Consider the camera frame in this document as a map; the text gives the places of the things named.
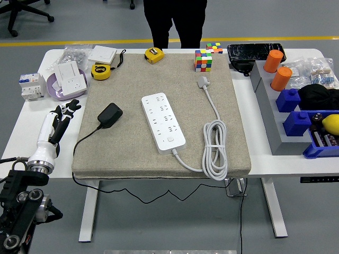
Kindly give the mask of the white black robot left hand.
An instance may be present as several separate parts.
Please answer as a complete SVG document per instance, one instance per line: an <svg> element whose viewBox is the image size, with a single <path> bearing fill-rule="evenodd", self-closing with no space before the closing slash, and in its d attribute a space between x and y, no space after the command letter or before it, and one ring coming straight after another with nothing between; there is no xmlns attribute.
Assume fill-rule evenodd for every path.
<svg viewBox="0 0 339 254"><path fill-rule="evenodd" d="M74 113L81 108L79 100L58 105L44 118L37 140L37 149L29 157L28 171L49 175L55 168L55 159L59 155L59 143L66 132Z"/></svg>

